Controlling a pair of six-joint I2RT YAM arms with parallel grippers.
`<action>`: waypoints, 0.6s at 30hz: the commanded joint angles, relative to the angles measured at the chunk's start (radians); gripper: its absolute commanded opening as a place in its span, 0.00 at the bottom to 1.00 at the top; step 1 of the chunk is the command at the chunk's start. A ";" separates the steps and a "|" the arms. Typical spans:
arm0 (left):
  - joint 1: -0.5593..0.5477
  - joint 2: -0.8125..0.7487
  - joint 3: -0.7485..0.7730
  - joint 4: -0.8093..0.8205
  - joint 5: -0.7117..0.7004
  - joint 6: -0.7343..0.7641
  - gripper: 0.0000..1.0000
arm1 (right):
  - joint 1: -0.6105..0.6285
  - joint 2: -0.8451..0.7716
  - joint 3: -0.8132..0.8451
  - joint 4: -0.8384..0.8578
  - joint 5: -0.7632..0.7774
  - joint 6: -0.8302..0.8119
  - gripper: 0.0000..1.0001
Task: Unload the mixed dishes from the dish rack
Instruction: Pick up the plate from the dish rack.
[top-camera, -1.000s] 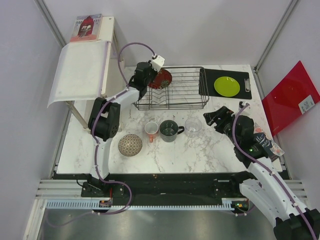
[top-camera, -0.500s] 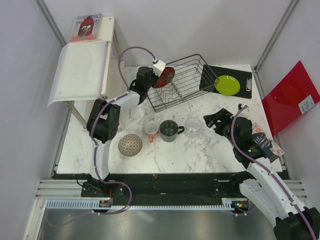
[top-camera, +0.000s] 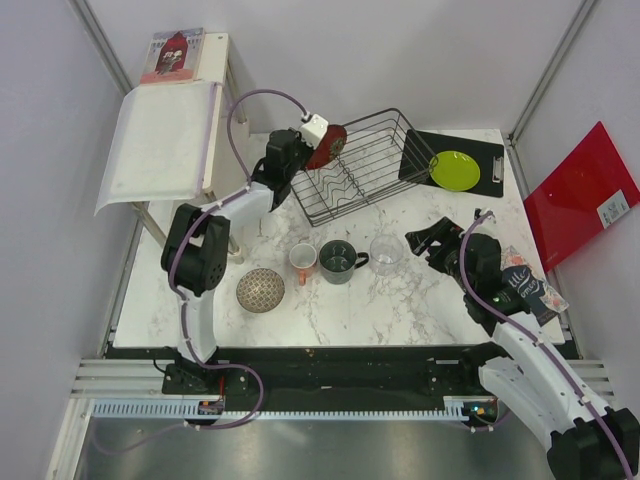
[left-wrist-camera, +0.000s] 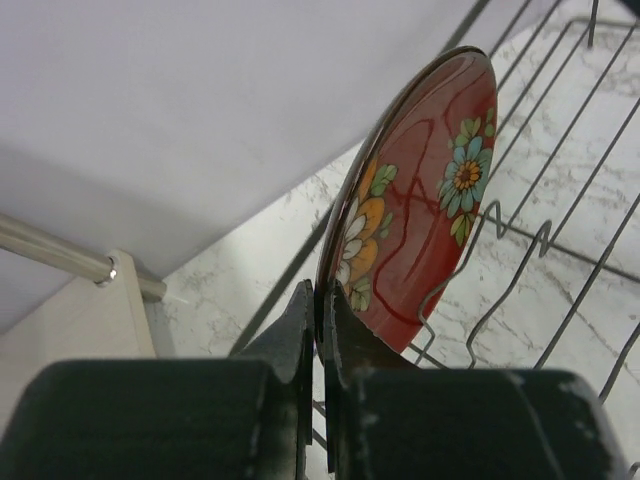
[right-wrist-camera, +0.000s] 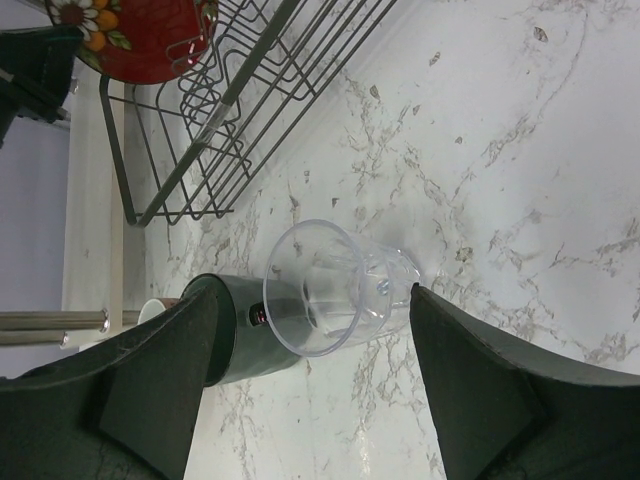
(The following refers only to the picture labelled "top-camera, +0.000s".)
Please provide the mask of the dark red patterned bowl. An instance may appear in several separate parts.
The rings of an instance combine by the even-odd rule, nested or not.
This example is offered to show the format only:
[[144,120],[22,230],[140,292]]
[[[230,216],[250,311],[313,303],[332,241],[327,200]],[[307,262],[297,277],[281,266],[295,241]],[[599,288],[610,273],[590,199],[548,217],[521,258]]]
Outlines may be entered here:
[[335,160],[347,143],[347,131],[344,126],[329,124],[327,132],[314,150],[305,169],[308,171],[323,168]]

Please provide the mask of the lime green plate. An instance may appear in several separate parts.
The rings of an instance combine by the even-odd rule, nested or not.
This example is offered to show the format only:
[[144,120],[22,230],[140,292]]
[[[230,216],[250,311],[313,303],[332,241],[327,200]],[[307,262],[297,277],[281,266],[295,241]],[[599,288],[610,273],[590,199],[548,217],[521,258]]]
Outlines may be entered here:
[[469,155],[448,150],[436,154],[429,164],[431,179],[441,188],[452,192],[464,192],[480,181],[481,170]]

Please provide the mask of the clear octagonal glass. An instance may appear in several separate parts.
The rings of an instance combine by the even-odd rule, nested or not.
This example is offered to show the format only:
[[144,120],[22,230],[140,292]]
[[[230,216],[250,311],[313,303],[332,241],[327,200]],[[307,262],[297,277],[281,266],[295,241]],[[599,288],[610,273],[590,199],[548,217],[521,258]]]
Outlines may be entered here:
[[379,235],[371,242],[370,264],[376,275],[388,276],[395,273],[403,256],[403,244],[396,236]]

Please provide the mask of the black wire dish rack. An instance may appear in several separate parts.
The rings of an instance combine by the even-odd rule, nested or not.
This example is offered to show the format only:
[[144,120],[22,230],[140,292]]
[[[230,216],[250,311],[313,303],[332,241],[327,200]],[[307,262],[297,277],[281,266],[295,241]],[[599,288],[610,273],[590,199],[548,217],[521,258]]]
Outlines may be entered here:
[[313,227],[425,182],[436,165],[436,152],[396,108],[352,120],[345,128],[340,155],[293,181],[292,193]]

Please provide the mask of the orange pink mug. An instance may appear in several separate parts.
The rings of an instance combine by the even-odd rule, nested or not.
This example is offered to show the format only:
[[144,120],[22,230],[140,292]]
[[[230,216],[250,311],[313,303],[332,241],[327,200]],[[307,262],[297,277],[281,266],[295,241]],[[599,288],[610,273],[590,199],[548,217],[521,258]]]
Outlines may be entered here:
[[297,273],[300,286],[304,286],[313,274],[317,260],[317,250],[311,244],[298,243],[290,250],[289,262]]

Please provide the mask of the grey mug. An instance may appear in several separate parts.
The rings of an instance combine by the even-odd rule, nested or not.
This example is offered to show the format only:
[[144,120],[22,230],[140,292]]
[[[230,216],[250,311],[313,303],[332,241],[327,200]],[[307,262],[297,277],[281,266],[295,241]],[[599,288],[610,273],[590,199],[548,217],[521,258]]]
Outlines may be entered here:
[[325,243],[319,252],[321,273],[333,285],[347,283],[354,271],[366,265],[369,260],[368,253],[357,252],[354,246],[345,240],[331,240]]

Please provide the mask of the red patterned white bowl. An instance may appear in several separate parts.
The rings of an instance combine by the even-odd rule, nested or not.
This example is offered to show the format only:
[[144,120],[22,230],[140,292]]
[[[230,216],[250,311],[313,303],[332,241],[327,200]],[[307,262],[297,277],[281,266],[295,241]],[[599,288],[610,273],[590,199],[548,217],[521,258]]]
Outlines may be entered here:
[[283,278],[274,270],[257,268],[247,272],[238,282],[236,299],[251,313],[266,313],[276,308],[284,298]]

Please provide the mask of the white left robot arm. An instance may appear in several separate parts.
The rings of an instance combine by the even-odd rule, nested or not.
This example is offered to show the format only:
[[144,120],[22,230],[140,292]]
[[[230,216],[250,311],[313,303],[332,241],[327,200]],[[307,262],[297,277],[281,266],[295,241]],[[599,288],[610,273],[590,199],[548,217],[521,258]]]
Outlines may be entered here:
[[218,367],[207,360],[218,347],[213,327],[214,293],[226,272],[231,229],[277,209],[316,147],[317,143],[300,130],[276,130],[269,135],[265,154],[246,186],[202,207],[183,203],[174,214],[161,268],[178,297],[178,352],[191,361],[184,379],[198,393],[211,392],[220,378]]

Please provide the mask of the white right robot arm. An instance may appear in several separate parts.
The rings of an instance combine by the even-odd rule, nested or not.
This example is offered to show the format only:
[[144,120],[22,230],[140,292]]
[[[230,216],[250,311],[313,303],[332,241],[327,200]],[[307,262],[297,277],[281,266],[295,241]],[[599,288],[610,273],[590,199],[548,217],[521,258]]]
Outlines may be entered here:
[[523,270],[509,273],[500,242],[443,217],[408,232],[411,252],[452,277],[470,317],[490,339],[467,349],[458,381],[467,392],[493,394],[536,437],[557,479],[633,479],[639,473],[639,421],[615,409],[571,367],[542,331],[536,312],[544,289],[525,292]]

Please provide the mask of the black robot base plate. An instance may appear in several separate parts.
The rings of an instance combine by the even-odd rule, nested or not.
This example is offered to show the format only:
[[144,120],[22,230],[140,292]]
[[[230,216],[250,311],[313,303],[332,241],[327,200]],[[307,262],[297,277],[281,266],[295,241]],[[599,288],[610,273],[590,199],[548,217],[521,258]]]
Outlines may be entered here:
[[216,395],[242,410],[271,407],[433,407],[445,396],[491,397],[471,368],[473,348],[219,349],[207,368],[174,357],[165,394]]

